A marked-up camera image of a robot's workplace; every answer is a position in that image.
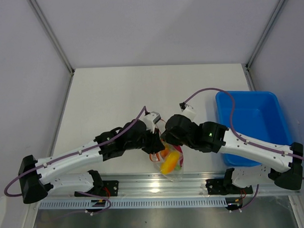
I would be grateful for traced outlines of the red orange mango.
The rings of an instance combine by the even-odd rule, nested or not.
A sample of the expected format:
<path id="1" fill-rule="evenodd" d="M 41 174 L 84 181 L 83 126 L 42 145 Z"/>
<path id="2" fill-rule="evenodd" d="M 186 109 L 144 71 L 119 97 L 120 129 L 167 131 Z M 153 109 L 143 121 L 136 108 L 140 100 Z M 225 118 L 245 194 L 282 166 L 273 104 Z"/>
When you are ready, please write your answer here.
<path id="1" fill-rule="evenodd" d="M 169 149 L 165 148 L 164 150 L 161 150 L 159 152 L 159 154 L 160 154 L 160 157 L 162 157 L 164 159 L 169 154 Z"/>

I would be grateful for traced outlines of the orange yellow mango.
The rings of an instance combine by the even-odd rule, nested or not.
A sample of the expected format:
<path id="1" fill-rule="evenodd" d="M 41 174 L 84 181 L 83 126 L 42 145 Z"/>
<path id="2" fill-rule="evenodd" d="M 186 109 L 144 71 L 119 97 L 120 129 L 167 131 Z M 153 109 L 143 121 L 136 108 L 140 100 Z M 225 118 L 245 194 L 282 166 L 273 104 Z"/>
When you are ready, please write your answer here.
<path id="1" fill-rule="evenodd" d="M 170 152 L 164 162 L 160 166 L 160 172 L 164 175 L 172 172 L 180 158 L 180 154 L 177 151 Z"/>

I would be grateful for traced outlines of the right aluminium frame post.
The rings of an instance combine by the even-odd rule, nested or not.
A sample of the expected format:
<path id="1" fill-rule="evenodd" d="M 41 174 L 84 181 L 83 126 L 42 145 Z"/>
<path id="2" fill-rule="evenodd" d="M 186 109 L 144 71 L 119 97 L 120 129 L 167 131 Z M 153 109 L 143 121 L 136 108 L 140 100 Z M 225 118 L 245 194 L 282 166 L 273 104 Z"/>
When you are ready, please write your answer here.
<path id="1" fill-rule="evenodd" d="M 256 46 L 254 47 L 254 49 L 251 53 L 251 56 L 249 57 L 246 65 L 245 65 L 245 68 L 248 72 L 250 71 L 251 66 L 252 66 L 253 62 L 255 61 L 256 57 L 258 56 L 262 46 L 266 42 L 266 39 L 270 35 L 275 22 L 278 20 L 278 17 L 282 14 L 282 10 L 285 7 L 287 2 L 288 2 L 288 0 L 278 0 L 277 4 L 274 6 L 273 11 L 270 14 L 270 17 L 269 17 L 267 23 L 265 24 L 265 28 L 262 31 L 262 33 L 256 43 Z"/>

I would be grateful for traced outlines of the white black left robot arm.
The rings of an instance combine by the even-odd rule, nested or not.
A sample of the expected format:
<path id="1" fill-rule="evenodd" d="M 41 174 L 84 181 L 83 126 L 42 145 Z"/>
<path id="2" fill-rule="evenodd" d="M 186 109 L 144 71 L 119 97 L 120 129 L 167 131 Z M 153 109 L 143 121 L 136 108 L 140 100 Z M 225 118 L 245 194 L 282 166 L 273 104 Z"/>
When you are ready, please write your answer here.
<path id="1" fill-rule="evenodd" d="M 51 195 L 103 195 L 105 186 L 98 171 L 91 169 L 82 174 L 72 174 L 71 171 L 120 157 L 129 150 L 140 149 L 147 154 L 160 152 L 164 145 L 157 122 L 145 118 L 127 123 L 124 127 L 103 132 L 88 144 L 60 156 L 24 157 L 18 172 L 22 201 L 31 204 Z"/>

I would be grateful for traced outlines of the blue plastic bin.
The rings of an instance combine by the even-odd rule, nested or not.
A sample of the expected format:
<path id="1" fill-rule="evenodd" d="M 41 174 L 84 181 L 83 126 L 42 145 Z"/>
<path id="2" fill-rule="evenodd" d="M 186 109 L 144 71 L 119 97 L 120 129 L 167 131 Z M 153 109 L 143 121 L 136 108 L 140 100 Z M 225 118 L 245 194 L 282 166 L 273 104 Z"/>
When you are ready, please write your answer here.
<path id="1" fill-rule="evenodd" d="M 291 145 L 294 140 L 275 94 L 268 91 L 229 91 L 235 100 L 234 129 L 249 137 L 279 145 Z M 215 96 L 218 123 L 230 126 L 231 98 L 218 92 Z M 253 167 L 260 163 L 236 155 L 223 154 L 226 166 Z"/>

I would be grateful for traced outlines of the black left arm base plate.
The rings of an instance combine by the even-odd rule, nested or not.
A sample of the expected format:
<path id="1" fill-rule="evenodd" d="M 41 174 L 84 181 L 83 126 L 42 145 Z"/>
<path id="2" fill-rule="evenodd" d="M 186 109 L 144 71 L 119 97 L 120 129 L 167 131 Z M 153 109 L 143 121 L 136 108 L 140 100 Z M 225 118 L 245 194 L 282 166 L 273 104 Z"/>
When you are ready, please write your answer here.
<path id="1" fill-rule="evenodd" d="M 75 191 L 75 197 L 85 197 L 82 193 L 87 193 L 95 196 L 101 197 L 117 197 L 118 196 L 118 188 L 119 188 L 119 181 L 118 180 L 97 180 L 90 182 L 91 187 L 87 191 Z"/>

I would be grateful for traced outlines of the left aluminium frame post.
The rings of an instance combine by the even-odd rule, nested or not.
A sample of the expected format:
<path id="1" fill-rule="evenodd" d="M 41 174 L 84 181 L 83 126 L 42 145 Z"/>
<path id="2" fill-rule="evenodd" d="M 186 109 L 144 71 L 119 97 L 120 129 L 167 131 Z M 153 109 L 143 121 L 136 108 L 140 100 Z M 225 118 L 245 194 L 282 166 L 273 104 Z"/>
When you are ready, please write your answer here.
<path id="1" fill-rule="evenodd" d="M 74 68 L 71 66 L 71 63 L 66 56 L 58 38 L 56 37 L 51 25 L 49 24 L 48 19 L 46 18 L 43 10 L 41 9 L 37 0 L 26 0 L 31 7 L 34 15 L 36 16 L 40 26 L 46 33 L 50 43 L 52 44 L 53 48 L 55 49 L 57 55 L 59 56 L 60 60 L 62 61 L 63 65 L 67 69 L 67 71 L 72 76 L 74 74 Z"/>

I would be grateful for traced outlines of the aluminium mounting rail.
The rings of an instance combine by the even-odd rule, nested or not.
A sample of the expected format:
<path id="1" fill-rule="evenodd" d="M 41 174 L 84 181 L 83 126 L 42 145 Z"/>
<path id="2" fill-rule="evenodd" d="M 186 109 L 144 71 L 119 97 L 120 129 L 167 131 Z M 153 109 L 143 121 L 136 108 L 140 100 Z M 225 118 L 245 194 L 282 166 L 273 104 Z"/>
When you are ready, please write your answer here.
<path id="1" fill-rule="evenodd" d="M 163 197 L 163 196 L 189 196 L 208 194 L 206 188 L 207 179 L 224 179 L 224 183 L 231 183 L 226 173 L 188 173 L 178 182 L 171 182 L 161 174 L 121 174 L 103 175 L 90 170 L 86 173 L 65 174 L 54 178 L 47 184 L 34 184 L 25 186 L 22 199 L 25 204 L 39 202 L 47 197 L 75 197 L 74 192 L 87 191 L 91 187 L 90 182 L 100 180 L 119 181 L 118 196 L 127 198 L 139 197 Z M 96 197 L 93 194 L 82 192 L 85 196 Z"/>

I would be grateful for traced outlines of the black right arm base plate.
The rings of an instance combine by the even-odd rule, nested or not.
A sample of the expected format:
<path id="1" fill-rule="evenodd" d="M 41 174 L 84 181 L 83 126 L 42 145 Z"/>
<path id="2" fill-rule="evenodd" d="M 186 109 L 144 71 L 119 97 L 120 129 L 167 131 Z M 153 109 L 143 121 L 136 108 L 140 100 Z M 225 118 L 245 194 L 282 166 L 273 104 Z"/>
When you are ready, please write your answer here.
<path id="1" fill-rule="evenodd" d="M 251 186 L 240 188 L 232 183 L 224 183 L 223 178 L 207 179 L 206 188 L 209 195 L 240 195 L 240 194 L 252 194 L 253 188 Z"/>

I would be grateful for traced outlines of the clear zip bag red zipper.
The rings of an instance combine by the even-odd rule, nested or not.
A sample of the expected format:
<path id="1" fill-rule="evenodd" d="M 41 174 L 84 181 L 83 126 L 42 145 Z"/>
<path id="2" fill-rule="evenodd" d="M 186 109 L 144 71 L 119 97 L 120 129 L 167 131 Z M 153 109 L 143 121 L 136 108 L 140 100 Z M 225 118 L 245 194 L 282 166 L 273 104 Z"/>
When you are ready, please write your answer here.
<path id="1" fill-rule="evenodd" d="M 161 119 L 156 128 L 159 131 L 161 143 L 164 149 L 158 153 L 150 154 L 149 158 L 152 161 L 154 168 L 159 171 L 159 174 L 166 177 L 171 182 L 180 182 L 183 178 L 183 163 L 184 156 L 180 146 L 166 143 L 161 134 L 166 130 L 165 121 Z"/>

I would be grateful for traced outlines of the red chili pepper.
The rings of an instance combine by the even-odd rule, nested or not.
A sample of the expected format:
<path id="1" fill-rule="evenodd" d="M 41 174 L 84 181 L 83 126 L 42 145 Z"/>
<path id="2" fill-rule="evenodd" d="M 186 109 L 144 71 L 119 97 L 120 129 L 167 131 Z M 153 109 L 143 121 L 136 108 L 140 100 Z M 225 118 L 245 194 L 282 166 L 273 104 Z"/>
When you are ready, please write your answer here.
<path id="1" fill-rule="evenodd" d="M 175 145 L 174 148 L 180 153 L 179 165 L 180 165 L 180 167 L 182 167 L 183 161 L 184 161 L 184 156 L 183 156 L 182 149 L 179 145 Z"/>

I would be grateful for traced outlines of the aluminium frame post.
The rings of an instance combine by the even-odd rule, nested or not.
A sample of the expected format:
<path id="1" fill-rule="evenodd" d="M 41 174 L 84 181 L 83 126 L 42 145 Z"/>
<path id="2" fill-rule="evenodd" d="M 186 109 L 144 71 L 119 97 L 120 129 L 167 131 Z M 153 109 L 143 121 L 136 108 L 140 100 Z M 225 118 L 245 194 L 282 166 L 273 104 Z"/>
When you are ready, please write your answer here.
<path id="1" fill-rule="evenodd" d="M 245 68 L 248 72 L 250 71 L 251 66 L 252 66 L 253 62 L 255 61 L 256 57 L 258 56 L 262 46 L 266 42 L 266 39 L 270 35 L 275 22 L 278 20 L 278 17 L 282 14 L 282 10 L 285 7 L 287 2 L 288 2 L 288 0 L 278 0 L 277 4 L 274 6 L 273 11 L 270 14 L 270 17 L 269 17 L 267 23 L 265 24 L 265 28 L 262 31 L 262 33 L 256 43 L 256 46 L 254 47 L 254 49 L 251 53 L 251 56 L 249 57 L 246 65 L 245 65 Z"/>
<path id="2" fill-rule="evenodd" d="M 57 55 L 59 56 L 60 60 L 62 61 L 63 65 L 67 69 L 67 71 L 72 76 L 74 74 L 74 68 L 71 66 L 71 63 L 66 56 L 58 38 L 56 37 L 51 25 L 49 24 L 48 19 L 46 18 L 43 10 L 41 9 L 37 0 L 26 0 L 31 7 L 34 15 L 36 16 L 40 26 L 46 33 L 50 43 L 52 44 L 53 48 L 55 49 Z"/>

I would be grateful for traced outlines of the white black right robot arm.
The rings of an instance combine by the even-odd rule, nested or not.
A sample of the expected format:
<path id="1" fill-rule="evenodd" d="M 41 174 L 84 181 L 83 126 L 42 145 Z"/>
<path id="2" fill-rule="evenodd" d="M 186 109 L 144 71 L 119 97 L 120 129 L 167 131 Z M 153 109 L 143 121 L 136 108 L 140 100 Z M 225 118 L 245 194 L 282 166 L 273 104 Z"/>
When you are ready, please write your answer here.
<path id="1" fill-rule="evenodd" d="M 222 181 L 228 193 L 270 183 L 286 190 L 298 191 L 302 187 L 303 145 L 298 142 L 272 144 L 239 134 L 216 122 L 196 124 L 182 114 L 175 114 L 166 122 L 161 138 L 171 145 L 185 145 L 202 153 L 237 155 L 261 164 L 228 169 Z"/>

